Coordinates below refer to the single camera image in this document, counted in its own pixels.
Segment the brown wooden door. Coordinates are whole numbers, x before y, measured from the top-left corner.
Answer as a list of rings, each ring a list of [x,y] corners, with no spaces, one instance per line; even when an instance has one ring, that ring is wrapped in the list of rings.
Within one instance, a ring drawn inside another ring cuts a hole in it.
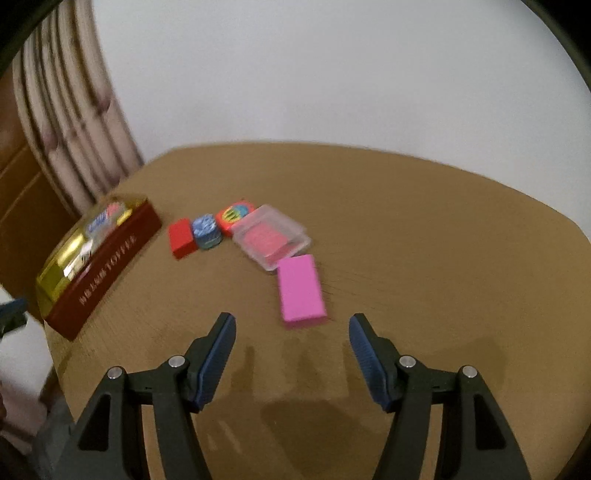
[[[24,92],[16,59],[1,78],[1,286],[42,321],[36,277],[79,216],[44,158]]]

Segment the beige patterned curtain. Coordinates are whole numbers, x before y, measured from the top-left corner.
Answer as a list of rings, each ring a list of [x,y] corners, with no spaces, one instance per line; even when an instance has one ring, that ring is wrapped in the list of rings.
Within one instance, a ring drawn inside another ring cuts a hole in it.
[[[88,211],[142,167],[107,72],[91,2],[53,7],[25,38],[11,72],[25,138],[72,214]]]

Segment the blue patterned small block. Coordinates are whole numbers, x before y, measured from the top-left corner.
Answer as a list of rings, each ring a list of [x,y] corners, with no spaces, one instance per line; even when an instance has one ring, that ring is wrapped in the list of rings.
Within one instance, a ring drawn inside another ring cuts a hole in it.
[[[200,250],[214,248],[222,240],[221,229],[212,214],[205,214],[193,220],[191,231]]]

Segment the red round-patterned tin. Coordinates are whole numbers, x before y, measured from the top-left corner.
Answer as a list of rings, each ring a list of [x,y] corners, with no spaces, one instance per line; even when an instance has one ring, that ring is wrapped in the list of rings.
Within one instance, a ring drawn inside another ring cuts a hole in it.
[[[242,219],[256,210],[256,206],[246,200],[239,200],[231,203],[228,207],[225,207],[218,211],[214,215],[215,222],[221,234],[226,237],[232,236],[233,225],[242,221]]]

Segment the red rectangular block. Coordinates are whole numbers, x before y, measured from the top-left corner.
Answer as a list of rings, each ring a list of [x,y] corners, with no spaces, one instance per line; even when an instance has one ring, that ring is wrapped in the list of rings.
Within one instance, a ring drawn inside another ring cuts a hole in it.
[[[197,251],[197,242],[194,240],[188,218],[181,218],[172,223],[168,226],[167,232],[170,251],[177,260]]]

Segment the pink rectangular block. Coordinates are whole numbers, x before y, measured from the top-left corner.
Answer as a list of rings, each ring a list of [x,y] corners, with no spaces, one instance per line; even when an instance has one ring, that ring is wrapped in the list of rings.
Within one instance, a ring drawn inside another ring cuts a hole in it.
[[[311,254],[284,258],[277,264],[280,313],[288,328],[317,323],[328,317],[315,258]]]

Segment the dark red gold tin box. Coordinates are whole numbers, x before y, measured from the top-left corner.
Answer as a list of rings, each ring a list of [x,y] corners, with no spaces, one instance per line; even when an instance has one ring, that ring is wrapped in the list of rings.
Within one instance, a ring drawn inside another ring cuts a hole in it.
[[[151,202],[109,195],[90,208],[51,252],[36,277],[44,322],[72,341],[122,271],[160,230]]]

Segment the clear case with red cards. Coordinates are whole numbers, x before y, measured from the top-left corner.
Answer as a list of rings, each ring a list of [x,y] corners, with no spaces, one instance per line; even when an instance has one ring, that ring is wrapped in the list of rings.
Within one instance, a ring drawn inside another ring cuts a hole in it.
[[[311,245],[307,229],[273,206],[262,205],[231,228],[232,240],[266,272]]]

